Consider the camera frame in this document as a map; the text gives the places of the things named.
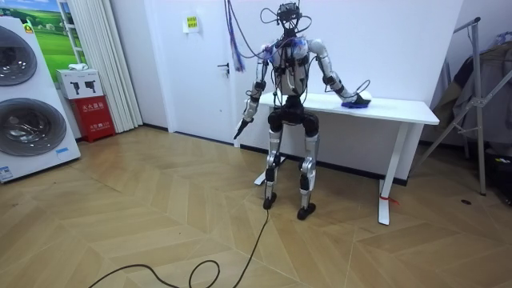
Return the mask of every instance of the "baseboard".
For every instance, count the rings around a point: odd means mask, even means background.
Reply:
[[[224,145],[228,145],[228,146],[233,146],[233,143],[224,142],[224,141],[220,141],[220,140],[215,140],[215,139],[211,139],[211,138],[206,138],[206,137],[203,137],[203,136],[192,135],[192,134],[183,133],[183,132],[179,132],[179,131],[175,131],[174,133],[180,134],[180,135],[184,135],[184,136],[194,137],[194,138],[201,139],[201,140],[207,140],[207,141],[210,141],[210,142],[216,142],[216,143],[220,143],[220,144],[224,144]]]
[[[434,143],[431,141],[420,140],[418,144],[421,146],[432,146]],[[438,147],[464,152],[464,146],[454,144],[439,143]]]
[[[156,130],[162,130],[162,131],[165,131],[165,132],[169,132],[169,130],[167,129],[167,127],[162,127],[162,126],[153,125],[153,124],[148,124],[148,123],[143,123],[142,125],[143,125],[143,126],[146,126],[146,127],[149,127],[149,128],[156,129]]]
[[[249,150],[249,151],[253,151],[253,152],[262,153],[262,154],[268,154],[268,150],[263,149],[263,148],[252,147],[252,146],[247,146],[247,145],[243,145],[243,144],[240,145],[240,148]],[[293,160],[293,161],[297,161],[297,162],[302,161],[302,158],[300,158],[298,156],[288,155],[288,154],[284,154],[284,153],[282,153],[282,154],[285,155],[286,158],[289,160]],[[327,162],[322,162],[322,161],[317,161],[317,166],[324,167],[324,168],[331,169],[331,170],[341,171],[341,172],[345,172],[345,173],[350,173],[350,174],[354,174],[357,176],[363,176],[366,178],[377,179],[377,180],[383,180],[386,177],[384,174],[369,172],[369,171],[365,171],[365,170],[359,170],[359,169],[355,169],[355,168],[350,168],[350,167],[327,163]],[[400,186],[407,186],[408,181],[409,181],[409,179],[394,178],[393,183],[400,185]]]

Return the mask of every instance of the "stacked washing machines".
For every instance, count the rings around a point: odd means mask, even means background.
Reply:
[[[78,157],[34,32],[0,17],[0,182]]]

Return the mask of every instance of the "table leg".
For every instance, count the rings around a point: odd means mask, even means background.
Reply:
[[[283,163],[285,160],[286,160],[286,157],[281,156],[281,163]],[[264,182],[264,181],[265,181],[265,171],[263,171],[263,173],[261,173],[261,174],[256,178],[256,180],[254,180],[254,184],[256,184],[256,185],[261,185],[261,184],[263,184],[263,182]]]
[[[378,222],[384,225],[390,224],[390,191],[393,184],[394,174],[397,170],[398,161],[402,154],[403,143],[406,141],[408,122],[402,122],[398,129],[397,140],[394,143],[393,153],[391,155],[390,165],[387,168],[386,178],[379,180],[379,200],[378,200]]]

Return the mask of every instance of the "washing machine door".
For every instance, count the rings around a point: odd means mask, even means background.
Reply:
[[[0,26],[0,86],[17,85],[29,80],[37,67],[38,62],[30,45],[15,32]]]
[[[35,99],[0,102],[0,151],[35,156],[55,149],[66,136],[66,120],[51,105]]]

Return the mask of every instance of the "door handle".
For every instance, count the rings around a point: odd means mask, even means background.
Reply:
[[[226,75],[227,76],[230,75],[230,63],[229,62],[224,65],[217,65],[217,67],[226,67],[227,68]]]

